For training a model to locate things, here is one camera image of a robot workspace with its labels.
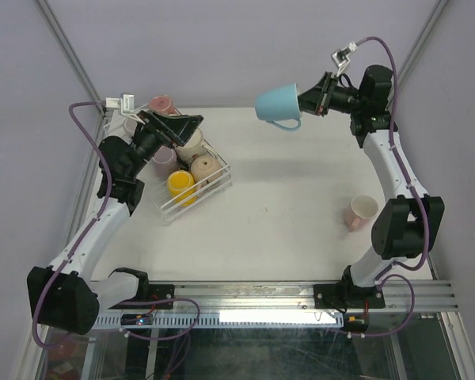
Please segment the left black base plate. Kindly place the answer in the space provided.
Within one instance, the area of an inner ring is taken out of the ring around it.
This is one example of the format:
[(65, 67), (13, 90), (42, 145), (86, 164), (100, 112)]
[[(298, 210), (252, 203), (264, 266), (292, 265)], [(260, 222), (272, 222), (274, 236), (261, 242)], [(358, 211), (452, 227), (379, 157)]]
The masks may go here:
[[(127, 299), (127, 302), (133, 302), (133, 305), (116, 304), (111, 307), (111, 310), (131, 310), (138, 309), (139, 307), (146, 307), (148, 310), (153, 305), (139, 305), (140, 302), (153, 302), (166, 299), (172, 299), (175, 296), (175, 285), (173, 283), (149, 283), (147, 291), (141, 291), (139, 296)], [(167, 302), (161, 305), (154, 306), (155, 310), (171, 310), (173, 308), (173, 302)]]

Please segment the yellow glass cup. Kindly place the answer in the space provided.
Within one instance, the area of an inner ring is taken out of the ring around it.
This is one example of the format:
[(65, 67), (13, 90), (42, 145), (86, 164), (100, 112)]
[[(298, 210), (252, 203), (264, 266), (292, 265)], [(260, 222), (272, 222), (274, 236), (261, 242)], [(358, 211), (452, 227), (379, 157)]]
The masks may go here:
[(196, 183), (193, 175), (186, 170), (177, 170), (167, 179), (169, 195), (174, 203), (187, 207), (197, 200)]

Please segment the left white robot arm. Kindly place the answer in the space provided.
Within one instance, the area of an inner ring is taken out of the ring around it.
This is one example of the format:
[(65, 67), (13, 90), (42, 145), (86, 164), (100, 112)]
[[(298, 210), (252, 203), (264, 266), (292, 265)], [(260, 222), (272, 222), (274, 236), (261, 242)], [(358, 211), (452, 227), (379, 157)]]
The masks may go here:
[(109, 135), (98, 144), (102, 178), (94, 208), (66, 248), (47, 267), (34, 267), (27, 276), (34, 326), (84, 335), (100, 312), (122, 302), (138, 308), (149, 301), (149, 279), (143, 271), (117, 268), (96, 284), (91, 278), (112, 237), (139, 205), (145, 187), (139, 173), (161, 147), (186, 145), (203, 116), (141, 111), (138, 117), (131, 139)]

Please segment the pink patterned mug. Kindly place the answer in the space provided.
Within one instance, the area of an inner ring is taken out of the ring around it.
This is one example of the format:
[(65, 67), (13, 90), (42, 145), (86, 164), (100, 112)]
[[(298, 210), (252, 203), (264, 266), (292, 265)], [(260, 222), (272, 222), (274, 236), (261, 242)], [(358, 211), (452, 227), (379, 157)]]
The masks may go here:
[(181, 113), (175, 107), (173, 100), (166, 96), (160, 95), (152, 98), (148, 103), (150, 111), (167, 116), (179, 116)]

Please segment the light blue mug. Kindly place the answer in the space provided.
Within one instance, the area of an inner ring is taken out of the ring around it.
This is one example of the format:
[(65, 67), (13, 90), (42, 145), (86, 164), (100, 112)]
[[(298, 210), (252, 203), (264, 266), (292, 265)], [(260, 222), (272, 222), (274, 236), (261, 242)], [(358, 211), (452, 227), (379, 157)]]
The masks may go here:
[(301, 127), (302, 111), (296, 83), (262, 93), (256, 98), (254, 109), (259, 120), (283, 131), (297, 131)]

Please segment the beige stoneware mug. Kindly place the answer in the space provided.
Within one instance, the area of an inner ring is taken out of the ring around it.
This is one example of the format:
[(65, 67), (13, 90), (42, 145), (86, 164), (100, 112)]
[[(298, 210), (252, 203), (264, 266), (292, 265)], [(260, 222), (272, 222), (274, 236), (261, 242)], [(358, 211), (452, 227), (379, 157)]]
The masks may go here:
[(197, 157), (190, 166), (196, 183), (197, 196), (201, 197), (221, 185), (222, 165), (209, 154)]

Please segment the black connector box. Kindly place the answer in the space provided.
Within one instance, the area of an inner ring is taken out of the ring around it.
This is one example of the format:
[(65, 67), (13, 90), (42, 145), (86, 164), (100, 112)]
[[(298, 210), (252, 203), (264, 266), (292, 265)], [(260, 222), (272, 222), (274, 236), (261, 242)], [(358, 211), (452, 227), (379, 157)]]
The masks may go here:
[(344, 324), (341, 328), (346, 333), (365, 333), (369, 327), (369, 320), (367, 317), (361, 316), (346, 316), (344, 317)]

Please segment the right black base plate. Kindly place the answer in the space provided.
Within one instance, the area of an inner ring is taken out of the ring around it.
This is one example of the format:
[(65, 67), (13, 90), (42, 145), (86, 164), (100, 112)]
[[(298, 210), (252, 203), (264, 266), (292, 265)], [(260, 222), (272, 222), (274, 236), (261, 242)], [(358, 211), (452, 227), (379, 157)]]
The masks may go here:
[(334, 309), (344, 312), (348, 309), (384, 309), (383, 293), (377, 287), (354, 287), (338, 283), (319, 283), (313, 286), (316, 309)]

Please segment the mauve purple mug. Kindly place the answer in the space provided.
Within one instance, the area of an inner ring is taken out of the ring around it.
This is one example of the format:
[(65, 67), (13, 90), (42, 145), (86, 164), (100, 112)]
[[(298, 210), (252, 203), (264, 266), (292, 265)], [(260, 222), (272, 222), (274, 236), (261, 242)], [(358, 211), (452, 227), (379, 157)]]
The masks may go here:
[(177, 153), (174, 149), (162, 146), (152, 158), (154, 171), (159, 177), (168, 177), (179, 169)]

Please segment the lavender mug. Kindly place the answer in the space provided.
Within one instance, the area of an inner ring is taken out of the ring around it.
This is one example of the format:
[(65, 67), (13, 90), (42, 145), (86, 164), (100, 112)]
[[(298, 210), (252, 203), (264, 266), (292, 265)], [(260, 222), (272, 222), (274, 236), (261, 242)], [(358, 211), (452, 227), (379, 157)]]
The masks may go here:
[(123, 122), (123, 129), (129, 136), (133, 136), (135, 133), (135, 129), (137, 128), (137, 122), (132, 119), (126, 118)]

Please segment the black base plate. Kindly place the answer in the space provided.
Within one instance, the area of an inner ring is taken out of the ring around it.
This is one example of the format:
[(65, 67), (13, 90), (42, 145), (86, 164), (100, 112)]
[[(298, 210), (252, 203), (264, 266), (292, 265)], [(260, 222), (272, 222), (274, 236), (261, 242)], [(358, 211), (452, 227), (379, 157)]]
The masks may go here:
[(384, 309), (383, 293), (377, 287), (354, 287), (338, 283), (319, 283), (313, 286), (316, 309), (334, 309), (344, 312), (348, 309)]
[[(111, 307), (111, 310), (131, 310), (138, 309), (139, 307), (146, 307), (148, 310), (153, 305), (139, 305), (140, 302), (153, 302), (166, 299), (172, 299), (175, 296), (175, 285), (173, 283), (149, 283), (147, 291), (141, 291), (139, 296), (127, 299), (127, 302), (133, 302), (133, 305), (116, 304)], [(161, 305), (154, 306), (155, 310), (171, 310), (173, 308), (173, 302), (167, 302)]]

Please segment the light pink mug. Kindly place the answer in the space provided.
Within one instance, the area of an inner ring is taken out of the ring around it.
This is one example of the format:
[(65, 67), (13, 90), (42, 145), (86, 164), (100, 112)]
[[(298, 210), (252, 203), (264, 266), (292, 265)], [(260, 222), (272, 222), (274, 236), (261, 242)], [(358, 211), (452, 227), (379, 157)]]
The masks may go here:
[(354, 196), (344, 210), (344, 223), (349, 231), (362, 228), (378, 213), (378, 202), (369, 195)]

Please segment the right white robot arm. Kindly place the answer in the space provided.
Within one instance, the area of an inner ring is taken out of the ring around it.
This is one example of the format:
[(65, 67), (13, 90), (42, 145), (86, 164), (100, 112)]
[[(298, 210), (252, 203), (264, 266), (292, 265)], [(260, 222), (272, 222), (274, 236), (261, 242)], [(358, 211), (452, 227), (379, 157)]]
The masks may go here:
[(314, 286), (318, 309), (384, 307), (380, 288), (386, 275), (394, 268), (421, 269), (439, 230), (445, 205), (441, 197), (430, 196), (412, 173), (387, 108), (392, 84), (391, 69), (372, 65), (357, 88), (342, 86), (335, 74), (326, 72), (314, 87), (298, 95), (299, 107), (306, 113), (325, 116), (333, 110), (351, 117), (351, 133), (370, 159), (386, 201), (363, 257), (347, 266), (338, 282)]

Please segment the clear acrylic dish rack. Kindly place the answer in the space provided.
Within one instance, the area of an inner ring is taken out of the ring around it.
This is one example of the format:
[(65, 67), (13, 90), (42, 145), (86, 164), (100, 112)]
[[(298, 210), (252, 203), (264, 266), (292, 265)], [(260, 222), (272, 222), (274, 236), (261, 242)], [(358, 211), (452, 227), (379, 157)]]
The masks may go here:
[(134, 114), (136, 127), (130, 140), (109, 135), (98, 145), (101, 185), (97, 192), (97, 218), (112, 226), (123, 225), (134, 213), (145, 184), (143, 169), (160, 167), (160, 212), (172, 222), (192, 208), (231, 185), (230, 166), (203, 139), (206, 154), (192, 164), (177, 156), (176, 148), (200, 133), (201, 115), (162, 115), (142, 109)]

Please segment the green-inside patterned mug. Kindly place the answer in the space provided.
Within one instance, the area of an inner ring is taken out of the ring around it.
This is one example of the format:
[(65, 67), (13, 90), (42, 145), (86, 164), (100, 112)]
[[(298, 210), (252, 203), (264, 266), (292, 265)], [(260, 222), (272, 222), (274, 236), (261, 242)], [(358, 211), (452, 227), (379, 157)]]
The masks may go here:
[(184, 146), (177, 146), (175, 151), (182, 162), (191, 165), (196, 158), (207, 153), (204, 147), (203, 132), (196, 129), (188, 142)]

